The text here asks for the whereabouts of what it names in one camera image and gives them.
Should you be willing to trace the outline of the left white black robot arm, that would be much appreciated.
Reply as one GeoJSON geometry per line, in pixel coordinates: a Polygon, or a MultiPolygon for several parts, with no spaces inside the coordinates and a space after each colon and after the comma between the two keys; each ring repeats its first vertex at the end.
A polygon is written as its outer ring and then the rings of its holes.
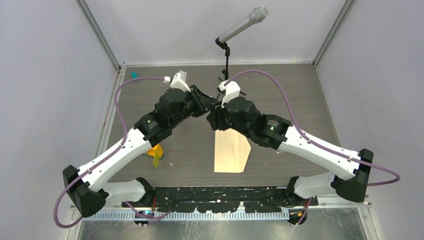
{"type": "Polygon", "coordinates": [[[148,207],[153,193],[141,180],[110,183],[109,179],[139,155],[147,152],[169,136],[173,129],[189,117],[208,113],[218,100],[202,93],[195,85],[187,91],[169,88],[154,105],[126,131],[122,140],[90,162],[63,172],[66,193],[82,217],[90,217],[106,204],[136,202],[148,207]]]}

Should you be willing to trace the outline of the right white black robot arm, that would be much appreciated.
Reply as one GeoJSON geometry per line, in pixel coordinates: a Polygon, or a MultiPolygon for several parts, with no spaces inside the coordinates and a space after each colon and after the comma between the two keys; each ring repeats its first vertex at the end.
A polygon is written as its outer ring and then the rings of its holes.
{"type": "Polygon", "coordinates": [[[285,118],[260,113],[242,96],[224,106],[215,104],[206,119],[214,131],[235,130],[261,147],[295,154],[327,169],[319,175],[291,177],[285,191],[290,205],[333,194],[355,203],[365,200],[372,151],[347,150],[306,134],[285,118]]]}

